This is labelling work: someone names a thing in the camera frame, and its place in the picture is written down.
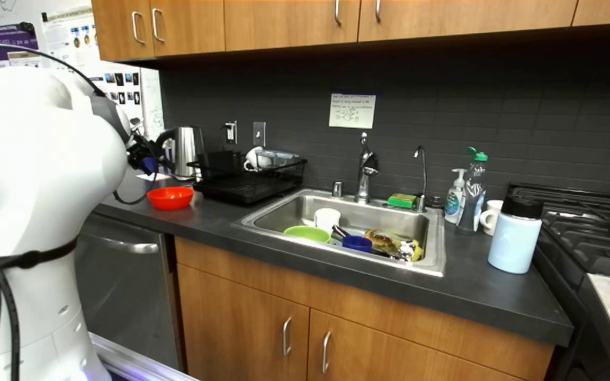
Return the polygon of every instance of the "sink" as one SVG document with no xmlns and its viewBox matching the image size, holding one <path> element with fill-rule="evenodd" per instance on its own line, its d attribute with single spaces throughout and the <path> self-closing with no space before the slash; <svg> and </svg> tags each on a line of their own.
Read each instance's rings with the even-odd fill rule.
<svg viewBox="0 0 610 381">
<path fill-rule="evenodd" d="M 404 262 L 371 253 L 363 253 L 339 246 L 337 241 L 318 243 L 283 234 L 295 225 L 314 226 L 315 211 L 322 207 L 339 210 L 340 227 L 350 234 L 363 234 L 368 229 L 381 229 L 402 237 L 416 239 L 423 249 L 423 258 L 417 262 Z M 388 207 L 383 200 L 371 200 L 358 204 L 353 196 L 334 198 L 329 192 L 303 189 L 282 198 L 240 220 L 244 229 L 270 237 L 327 250 L 331 255 L 343 255 L 374 262 L 380 266 L 392 266 L 435 277 L 443 277 L 446 264 L 444 249 L 444 217 L 441 210 L 427 209 L 417 213 Z"/>
</svg>

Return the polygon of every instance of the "wooden cabinet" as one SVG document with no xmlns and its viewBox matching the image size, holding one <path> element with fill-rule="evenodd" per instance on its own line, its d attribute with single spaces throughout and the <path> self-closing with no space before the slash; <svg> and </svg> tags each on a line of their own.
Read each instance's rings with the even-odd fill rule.
<svg viewBox="0 0 610 381">
<path fill-rule="evenodd" d="M 610 0 L 579 0 L 574 26 L 610 24 Z"/>
<path fill-rule="evenodd" d="M 178 278 L 191 376 L 305 381 L 308 307 L 186 266 Z"/>
<path fill-rule="evenodd" d="M 520 380 L 438 350 L 312 310 L 308 381 L 319 379 Z"/>
<path fill-rule="evenodd" d="M 150 0 L 155 55 L 225 51 L 223 2 Z"/>
<path fill-rule="evenodd" d="M 571 26 L 575 9 L 576 0 L 361 0 L 359 41 Z"/>
<path fill-rule="evenodd" d="M 359 0 L 225 2 L 228 51 L 356 42 Z"/>
<path fill-rule="evenodd" d="M 93 0 L 93 10 L 102 60 L 155 55 L 149 0 Z"/>
</svg>

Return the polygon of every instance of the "countertop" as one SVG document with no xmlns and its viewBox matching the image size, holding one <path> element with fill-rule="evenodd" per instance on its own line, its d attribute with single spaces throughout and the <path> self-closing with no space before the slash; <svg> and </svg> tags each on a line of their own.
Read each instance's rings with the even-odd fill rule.
<svg viewBox="0 0 610 381">
<path fill-rule="evenodd" d="M 156 186 L 177 182 L 163 180 Z M 123 200 L 140 197 L 149 184 L 127 171 L 119 186 Z M 274 200 L 249 207 L 217 202 L 195 193 L 190 207 L 156 210 L 148 200 L 123 205 L 108 197 L 94 212 L 113 219 L 208 244 L 273 265 L 291 268 L 365 289 L 398 301 L 460 316 L 540 342 L 565 347 L 573 325 L 532 266 L 525 275 L 513 275 L 487 262 L 491 237 L 483 232 L 462 235 L 446 223 L 444 277 L 378 266 L 348 256 L 332 256 L 322 249 L 267 237 L 234 226 L 247 214 Z"/>
</svg>

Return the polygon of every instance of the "red bowl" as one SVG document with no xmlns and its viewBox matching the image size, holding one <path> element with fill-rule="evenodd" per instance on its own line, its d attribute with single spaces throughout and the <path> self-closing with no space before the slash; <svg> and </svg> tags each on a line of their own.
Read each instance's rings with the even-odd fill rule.
<svg viewBox="0 0 610 381">
<path fill-rule="evenodd" d="M 151 190 L 147 194 L 152 205 L 160 210 L 181 209 L 190 204 L 194 191 L 184 186 L 169 186 Z"/>
</svg>

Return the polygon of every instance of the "green sponge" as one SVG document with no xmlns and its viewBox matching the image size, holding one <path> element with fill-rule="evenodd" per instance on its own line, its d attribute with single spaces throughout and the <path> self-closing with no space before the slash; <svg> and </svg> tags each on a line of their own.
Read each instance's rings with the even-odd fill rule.
<svg viewBox="0 0 610 381">
<path fill-rule="evenodd" d="M 416 196 L 404 195 L 404 193 L 394 193 L 394 195 L 388 198 L 388 205 L 402 207 L 404 209 L 411 209 L 414 207 L 414 202 L 416 202 Z"/>
</svg>

